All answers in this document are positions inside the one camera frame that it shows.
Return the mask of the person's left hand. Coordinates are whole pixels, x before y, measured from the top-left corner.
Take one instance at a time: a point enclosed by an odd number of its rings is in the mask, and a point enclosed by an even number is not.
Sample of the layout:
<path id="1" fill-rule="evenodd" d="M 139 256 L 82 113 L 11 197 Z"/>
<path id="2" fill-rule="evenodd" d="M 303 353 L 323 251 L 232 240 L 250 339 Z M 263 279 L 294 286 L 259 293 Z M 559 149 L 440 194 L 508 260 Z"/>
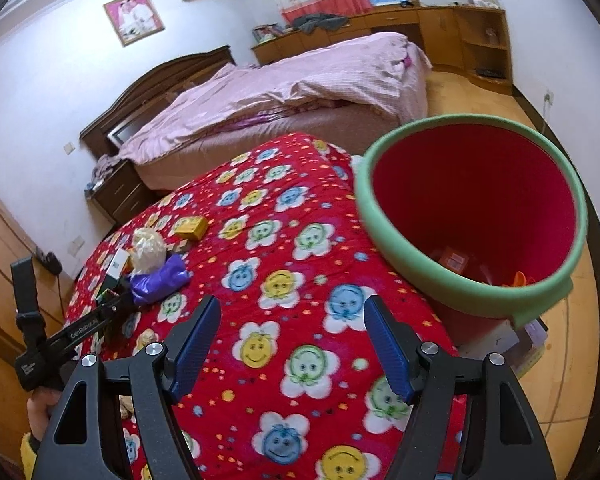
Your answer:
<path id="1" fill-rule="evenodd" d="M 50 410 L 59 402 L 61 392 L 51 388 L 35 389 L 27 400 L 27 414 L 31 436 L 42 441 L 50 422 Z"/>

